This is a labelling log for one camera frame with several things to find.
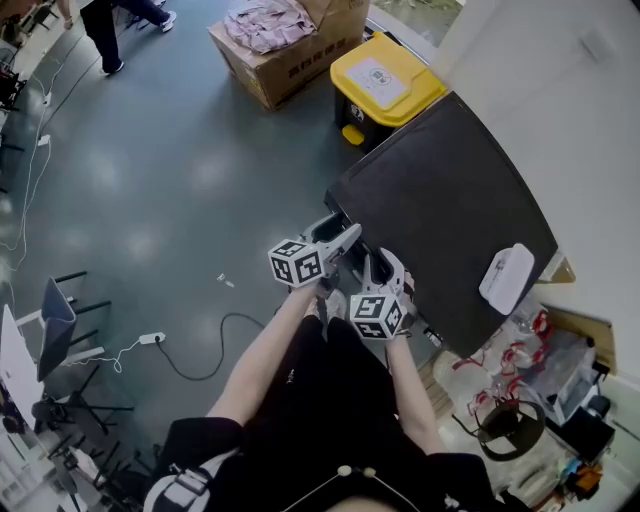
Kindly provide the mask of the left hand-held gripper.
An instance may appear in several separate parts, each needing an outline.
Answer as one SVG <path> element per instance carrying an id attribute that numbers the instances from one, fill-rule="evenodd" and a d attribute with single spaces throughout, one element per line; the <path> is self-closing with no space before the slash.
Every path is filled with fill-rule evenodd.
<path id="1" fill-rule="evenodd" d="M 274 279 L 292 289 L 315 285 L 319 296 L 328 298 L 338 287 L 337 260 L 361 233 L 362 226 L 355 223 L 330 240 L 313 240 L 310 234 L 284 239 L 268 251 Z"/>

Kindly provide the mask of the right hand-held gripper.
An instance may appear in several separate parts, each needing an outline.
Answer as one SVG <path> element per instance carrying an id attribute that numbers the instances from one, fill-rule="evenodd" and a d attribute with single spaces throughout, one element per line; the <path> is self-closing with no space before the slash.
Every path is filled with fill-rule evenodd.
<path id="1" fill-rule="evenodd" d="M 364 259 L 362 289 L 350 299 L 349 320 L 364 340 L 391 340 L 402 329 L 407 308 L 402 302 L 405 267 L 391 251 L 380 248 L 382 259 L 390 266 L 385 284 L 375 283 L 371 255 Z"/>

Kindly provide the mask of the person's right hand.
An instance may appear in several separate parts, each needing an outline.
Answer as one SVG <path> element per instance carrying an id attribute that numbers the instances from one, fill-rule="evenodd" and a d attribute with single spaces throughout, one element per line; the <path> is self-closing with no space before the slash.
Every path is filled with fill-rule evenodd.
<path id="1" fill-rule="evenodd" d="M 401 304 L 405 308 L 406 312 L 402 320 L 402 329 L 409 330 L 417 317 L 417 308 L 414 304 L 415 295 L 415 281 L 409 271 L 405 271 L 403 294 L 401 298 Z"/>

